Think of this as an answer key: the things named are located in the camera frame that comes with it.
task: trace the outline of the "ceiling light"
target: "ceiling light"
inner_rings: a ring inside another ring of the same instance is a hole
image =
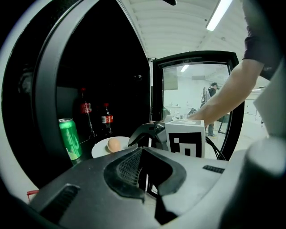
[[[209,31],[214,31],[219,21],[222,19],[232,0],[220,0],[214,13],[211,15],[209,22],[206,25],[206,29]]]
[[[189,67],[189,65],[184,65],[184,67],[182,68],[181,72],[184,72],[188,67]]]

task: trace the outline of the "green soda can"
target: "green soda can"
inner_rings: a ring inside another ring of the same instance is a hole
[[[76,132],[76,124],[72,119],[59,119],[59,128],[62,133],[64,145],[71,160],[82,155],[79,137]]]

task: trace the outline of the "man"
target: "man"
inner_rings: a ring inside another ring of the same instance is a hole
[[[213,123],[241,104],[254,88],[259,75],[270,79],[282,54],[267,20],[253,0],[243,1],[248,37],[243,60],[232,70],[220,93],[207,101],[189,119]]]
[[[202,104],[205,105],[207,101],[210,100],[211,97],[213,97],[216,93],[216,90],[218,89],[218,84],[217,83],[212,83],[208,90],[206,88],[203,89],[203,96],[202,96]],[[215,137],[214,135],[214,123],[209,124],[209,131],[208,131],[208,136],[210,137]]]

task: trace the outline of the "black mesh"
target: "black mesh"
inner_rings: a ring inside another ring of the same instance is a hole
[[[117,166],[119,177],[125,182],[137,186],[139,174],[142,169],[140,164],[142,151],[134,153]]]

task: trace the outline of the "cable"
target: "cable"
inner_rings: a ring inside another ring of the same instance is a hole
[[[217,159],[219,159],[219,155],[220,155],[223,158],[223,160],[226,161],[224,155],[220,152],[220,150],[215,146],[215,144],[207,136],[206,136],[206,143],[209,144],[214,149],[214,153]]]

